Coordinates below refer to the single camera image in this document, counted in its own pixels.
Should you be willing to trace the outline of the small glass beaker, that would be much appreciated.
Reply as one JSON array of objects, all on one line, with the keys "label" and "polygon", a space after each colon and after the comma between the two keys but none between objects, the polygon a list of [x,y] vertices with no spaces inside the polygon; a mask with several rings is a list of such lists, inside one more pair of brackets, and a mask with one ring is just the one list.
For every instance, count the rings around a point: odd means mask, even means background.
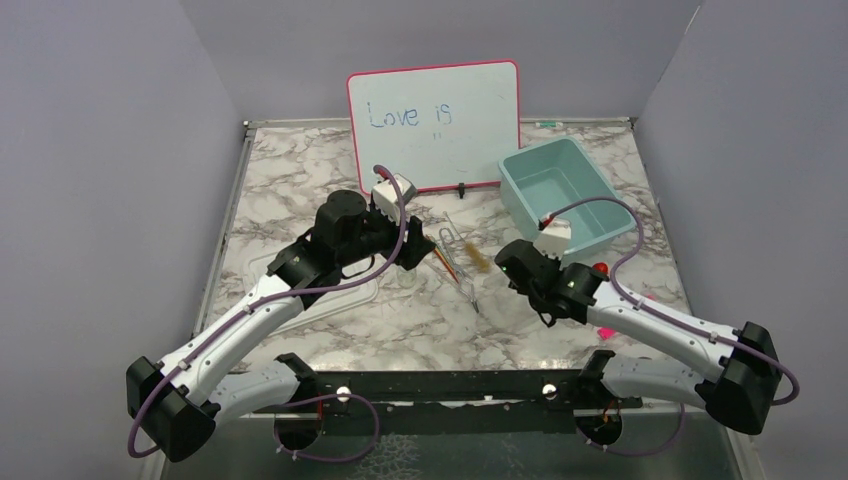
[{"label": "small glass beaker", "polygon": [[412,289],[416,286],[418,272],[415,268],[405,269],[398,266],[396,269],[396,280],[399,287]]}]

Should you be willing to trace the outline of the teal plastic bin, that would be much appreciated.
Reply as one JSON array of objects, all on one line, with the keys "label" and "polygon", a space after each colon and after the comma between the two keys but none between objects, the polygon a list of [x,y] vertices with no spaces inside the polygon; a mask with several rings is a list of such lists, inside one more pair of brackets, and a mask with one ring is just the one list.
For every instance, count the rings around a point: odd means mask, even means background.
[{"label": "teal plastic bin", "polygon": [[636,228],[632,215],[608,200],[620,195],[572,137],[523,148],[501,160],[498,169],[501,202],[526,240],[538,237],[538,222],[546,214],[593,199],[556,217],[571,226],[571,239],[563,250],[565,264],[601,252]]}]

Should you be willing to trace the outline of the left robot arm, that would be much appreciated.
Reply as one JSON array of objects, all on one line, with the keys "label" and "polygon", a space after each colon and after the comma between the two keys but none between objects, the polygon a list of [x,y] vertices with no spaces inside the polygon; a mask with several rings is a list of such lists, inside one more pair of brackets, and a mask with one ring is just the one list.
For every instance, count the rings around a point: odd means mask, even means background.
[{"label": "left robot arm", "polygon": [[331,193],[312,228],[282,249],[255,286],[187,344],[153,362],[139,357],[126,371],[133,419],[133,458],[161,451],[172,462],[199,450],[217,427],[274,404],[290,410],[313,401],[308,367],[287,356],[263,370],[233,368],[262,340],[323,296],[375,280],[392,265],[414,269],[435,247],[409,215],[412,186],[376,185],[368,198]]}]

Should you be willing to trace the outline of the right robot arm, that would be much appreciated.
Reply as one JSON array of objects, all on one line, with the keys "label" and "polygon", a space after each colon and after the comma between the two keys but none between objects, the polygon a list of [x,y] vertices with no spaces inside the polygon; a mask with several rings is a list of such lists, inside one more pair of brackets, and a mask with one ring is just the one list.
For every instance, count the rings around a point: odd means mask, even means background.
[{"label": "right robot arm", "polygon": [[594,356],[576,383],[585,404],[660,399],[703,409],[740,433],[764,430],[783,377],[765,327],[747,322],[736,329],[678,312],[617,287],[594,267],[561,266],[526,240],[503,247],[495,263],[544,324],[574,320],[610,328],[665,354],[663,360]]}]

